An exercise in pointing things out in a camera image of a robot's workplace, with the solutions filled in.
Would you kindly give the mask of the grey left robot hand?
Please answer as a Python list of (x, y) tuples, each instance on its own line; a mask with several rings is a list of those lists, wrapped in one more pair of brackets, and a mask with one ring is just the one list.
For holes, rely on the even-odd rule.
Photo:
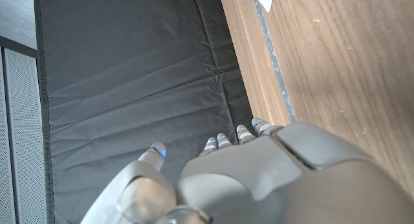
[(366, 152), (317, 126), (253, 118), (238, 144), (208, 139), (172, 186), (156, 142), (123, 168), (84, 223), (412, 223), (413, 200)]

